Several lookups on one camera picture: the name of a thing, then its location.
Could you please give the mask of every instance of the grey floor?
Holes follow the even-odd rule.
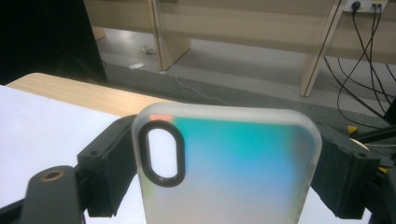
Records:
[[[138,70],[131,70],[130,74],[138,71],[149,72],[158,76],[196,80],[298,103],[337,107],[337,96],[340,88],[324,64],[319,71],[311,96],[300,96],[300,71],[304,61],[304,54],[302,53],[193,39],[191,49],[185,55],[169,70],[160,71],[153,35],[106,29],[106,37],[98,40],[97,45],[106,64],[115,64],[122,68],[128,68],[130,65],[137,63],[145,65]],[[149,54],[142,52],[141,49],[144,47],[148,49]],[[334,73],[345,80],[337,60],[329,58],[329,62]],[[356,62],[341,59],[341,64],[347,72],[352,69]],[[386,92],[395,95],[396,82],[389,75],[386,66],[375,63],[374,67]],[[396,74],[396,66],[390,65],[389,67]],[[352,77],[356,81],[370,86],[371,77],[368,68],[369,64],[367,62],[360,63]],[[109,79],[112,79],[111,72],[107,71],[106,73]],[[174,79],[174,82],[186,86],[181,80],[177,82]],[[350,81],[346,86],[358,95],[363,102],[375,110],[381,111],[372,91],[354,85]],[[206,95],[206,92],[197,92],[196,94],[197,97],[215,98],[221,101],[220,95]],[[384,98],[381,98],[381,101],[386,110],[389,104],[385,102]],[[372,112],[345,94],[344,91],[341,92],[339,105],[345,111],[373,116]]]

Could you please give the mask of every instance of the wooden tabletop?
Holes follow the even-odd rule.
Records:
[[[138,114],[143,108],[154,103],[169,102],[161,98],[40,73],[21,77],[7,86],[120,117]]]

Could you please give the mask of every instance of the wall socket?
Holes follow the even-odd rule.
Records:
[[[385,9],[385,6],[388,3],[388,0],[347,0],[344,11],[351,12],[352,4],[356,1],[361,2],[361,7],[358,9],[358,12],[365,12],[365,13],[374,13],[375,8],[373,7],[373,4],[380,4],[382,8],[381,10],[382,13]]]

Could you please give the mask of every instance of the phone case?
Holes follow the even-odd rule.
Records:
[[[152,169],[148,133],[175,137],[177,174]],[[321,138],[301,113],[161,103],[133,123],[147,224],[297,223]]]

